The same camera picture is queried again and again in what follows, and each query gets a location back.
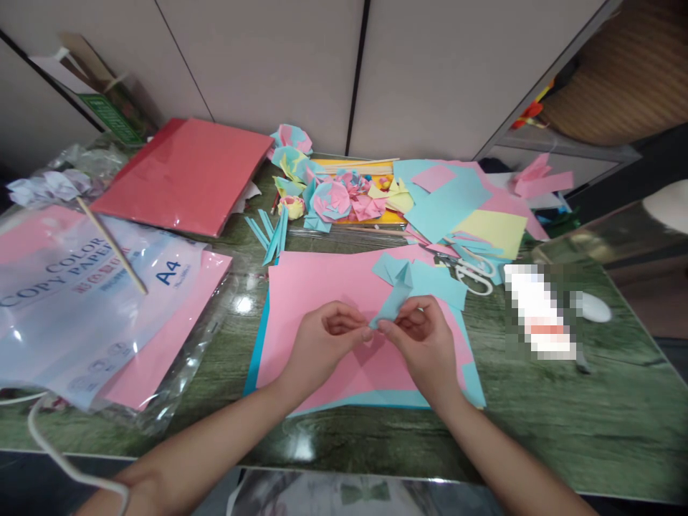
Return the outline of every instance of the wooden stick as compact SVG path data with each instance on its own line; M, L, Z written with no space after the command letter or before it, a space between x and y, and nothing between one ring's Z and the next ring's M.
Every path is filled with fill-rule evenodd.
M374 165L375 163L387 163L388 161L399 161L399 158L389 158L386 160L373 160L373 161L342 161L341 163L328 163L323 165L325 168L329 167L341 167L341 166L352 166L352 165Z
M359 227L351 227L351 226L345 226L345 225L338 225L337 227L341 227L342 229L348 229L349 231L365 231L366 233L377 233L377 234L388 234L392 235L393 237L411 237L411 238L416 238L414 235L411 233L407 233L406 231L393 231L391 229L373 229L373 228L359 228Z
M144 295L148 294L148 291L145 289L145 285L141 281L141 278L139 278L136 273L134 272L134 269L131 268L131 265L129 265L129 261L126 259L124 254L122 253L122 250L120 247L117 245L117 242L115 242L115 239L112 238L110 235L110 232L103 226L100 221L97 219L95 214L91 211L91 208L89 208L84 200L81 197L77 197L77 202L79 203L79 206L81 206L81 209L86 213L86 216L89 218L89 220L100 230L102 235L105 237L105 240L107 240L108 244L110 244L110 247L113 248L113 251L115 252L115 256L119 258L122 262L122 265L126 269L126 271L129 273L131 276L131 279L134 280L134 283L136 283L136 286L138 289L143 292Z

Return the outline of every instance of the stack of paper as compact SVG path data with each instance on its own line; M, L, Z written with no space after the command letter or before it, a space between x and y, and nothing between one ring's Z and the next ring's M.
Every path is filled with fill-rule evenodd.
M279 265L269 270L269 297L244 394L268 384L282 372L305 313L340 300L372 320L394 290L391 275L406 264L419 270L418 287L407 295L432 294L439 298L454 334L459 384L474 405L485 406L461 312L465 287L448 280L446 270L436 273L432 256L420 246L360 254L283 252ZM376 333L372 343L359 345L346 355L330 379L294 414L347 404L428 406L411 380L403 357L381 333Z
M91 208L217 237L272 143L269 136L173 118Z

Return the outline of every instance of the glossy table surface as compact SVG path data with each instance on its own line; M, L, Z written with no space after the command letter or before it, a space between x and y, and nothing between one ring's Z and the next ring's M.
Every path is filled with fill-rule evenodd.
M263 195L247 214L269 210L272 175L262 166ZM223 236L207 239L241 258L232 267L239 290L224 324L163 436L148 437L76 409L41 414L40 428L72 454L139 457L157 442L241 397L267 294L263 249L242 215ZM364 252L352 244L288 236L287 250ZM487 398L487 415L573 489L613 497L679 501L688 471L688 389L667 363L606 273L579 267L575 288L606 301L606 324L578 321L593 374L571 362L513 360L505 353L505 292L469 295L464 318ZM29 404L0 408L0 449L35 450L26 425ZM243 460L253 467L316 469L479 482L442 422L427 410L347 406L288 419Z

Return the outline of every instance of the yellow paper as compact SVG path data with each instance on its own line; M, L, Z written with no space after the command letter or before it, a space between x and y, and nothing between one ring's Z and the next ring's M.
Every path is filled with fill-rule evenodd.
M405 214L414 207L414 200L408 192L398 193L387 199L387 206Z
M527 219L498 211L475 210L453 233L465 231L474 237L487 240L492 247L503 249L499 258L515 259L521 245Z
M389 193L383 192L374 182L371 182L371 189L368 190L368 197L372 197L373 199L384 199L385 197L389 197Z

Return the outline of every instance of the white object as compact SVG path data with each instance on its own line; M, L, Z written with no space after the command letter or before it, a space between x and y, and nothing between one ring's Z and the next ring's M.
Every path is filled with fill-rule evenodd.
M594 323L608 323L611 320L609 305L587 292L577 292L575 307L585 319Z
M661 223L688 234L688 179L647 196L643 199L643 207Z

